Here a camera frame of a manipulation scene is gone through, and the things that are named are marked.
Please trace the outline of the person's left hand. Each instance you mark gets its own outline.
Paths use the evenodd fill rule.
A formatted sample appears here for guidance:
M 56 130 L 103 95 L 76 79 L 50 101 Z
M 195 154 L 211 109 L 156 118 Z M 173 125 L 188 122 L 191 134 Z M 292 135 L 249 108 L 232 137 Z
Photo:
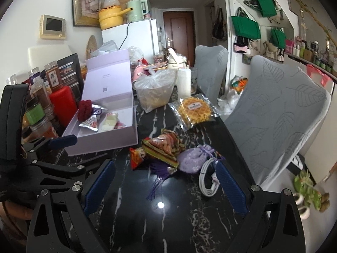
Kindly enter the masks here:
M 1 202 L 1 217 L 11 217 L 15 219 L 21 219 L 24 221 L 31 220 L 33 216 L 33 210 L 26 207 L 19 206 L 15 203 L 8 201 Z

